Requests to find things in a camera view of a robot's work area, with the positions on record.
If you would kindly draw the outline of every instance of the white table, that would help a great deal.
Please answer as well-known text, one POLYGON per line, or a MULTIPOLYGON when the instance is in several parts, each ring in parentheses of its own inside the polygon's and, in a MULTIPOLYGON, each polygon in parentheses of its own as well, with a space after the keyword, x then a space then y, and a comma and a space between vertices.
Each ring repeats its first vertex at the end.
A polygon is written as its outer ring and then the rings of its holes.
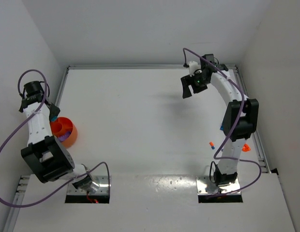
MULTIPOLYGON (((49 231, 294 231, 275 174, 242 192, 243 203, 198 203, 196 175, 207 174, 226 110, 212 86, 182 99, 185 69, 70 69, 59 96, 61 116, 78 139, 75 162, 106 161, 110 204, 67 204, 66 188, 48 201, 21 209, 14 232, 49 231)), ((252 151, 242 158, 256 160, 252 151)), ((99 168, 94 174, 105 174, 99 168)), ((239 164, 240 185, 258 168, 239 164)), ((41 184, 31 176, 23 204, 39 200, 62 182, 41 184)))

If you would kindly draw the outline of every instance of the orange object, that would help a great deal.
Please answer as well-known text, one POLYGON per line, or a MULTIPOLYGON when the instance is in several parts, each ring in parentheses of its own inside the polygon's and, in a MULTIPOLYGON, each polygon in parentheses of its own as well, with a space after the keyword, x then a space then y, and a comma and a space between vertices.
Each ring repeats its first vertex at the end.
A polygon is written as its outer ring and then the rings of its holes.
POLYGON ((66 117, 58 117, 54 122, 50 122, 50 126, 52 134, 57 138, 70 132, 68 138, 62 142, 64 147, 69 148, 75 143, 78 132, 71 120, 66 117))
POLYGON ((251 148, 249 147, 249 145, 245 144, 245 145, 242 147, 242 151, 244 151, 244 152, 251 151, 251 148))

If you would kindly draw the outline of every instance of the mounting plate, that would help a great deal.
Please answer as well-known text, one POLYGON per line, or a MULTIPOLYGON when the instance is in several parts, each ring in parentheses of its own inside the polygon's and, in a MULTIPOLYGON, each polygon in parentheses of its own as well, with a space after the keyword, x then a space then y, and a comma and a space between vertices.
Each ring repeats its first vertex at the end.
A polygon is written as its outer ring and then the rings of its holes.
MULTIPOLYGON (((96 199, 99 203, 109 203, 108 176, 93 175, 92 177, 95 180, 97 191, 89 193, 89 197, 91 199, 96 199)), ((84 191, 83 189, 75 189, 73 184, 69 184, 67 188, 65 203, 91 203, 91 202, 87 199, 86 191, 84 191)))
POLYGON ((235 183, 226 186, 216 186, 209 179, 209 176, 199 176, 196 178, 197 195, 199 203, 241 203, 241 191, 230 193, 222 197, 209 197, 211 195, 226 193, 240 189, 238 178, 235 183))

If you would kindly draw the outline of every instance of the small orange block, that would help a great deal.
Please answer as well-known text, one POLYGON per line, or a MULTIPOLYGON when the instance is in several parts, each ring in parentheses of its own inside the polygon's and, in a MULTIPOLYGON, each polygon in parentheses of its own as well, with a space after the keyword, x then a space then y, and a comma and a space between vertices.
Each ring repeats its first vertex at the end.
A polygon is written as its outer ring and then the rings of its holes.
POLYGON ((242 147, 242 151, 244 151, 244 152, 251 151, 251 148, 249 147, 249 145, 245 144, 245 145, 242 147))

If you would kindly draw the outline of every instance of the gray wall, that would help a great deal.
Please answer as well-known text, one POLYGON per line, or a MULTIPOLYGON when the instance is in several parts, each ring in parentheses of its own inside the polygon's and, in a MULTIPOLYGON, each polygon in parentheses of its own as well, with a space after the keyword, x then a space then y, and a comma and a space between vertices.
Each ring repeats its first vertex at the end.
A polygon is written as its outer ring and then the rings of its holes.
POLYGON ((258 127, 300 231, 300 0, 274 0, 241 66, 258 127))
MULTIPOLYGON (((56 59, 40 35, 21 0, 0 0, 0 145, 25 116, 18 112, 21 98, 17 92, 19 76, 27 69, 39 69, 55 99, 63 74, 56 59)), ((41 79, 37 74, 24 78, 23 84, 41 79)), ((21 174, 30 173, 20 149, 26 146, 28 129, 24 128, 4 148, 0 156, 0 196, 11 202, 21 174)), ((0 231, 9 208, 0 203, 0 231)))
POLYGON ((23 0, 64 64, 238 63, 270 0, 23 0))

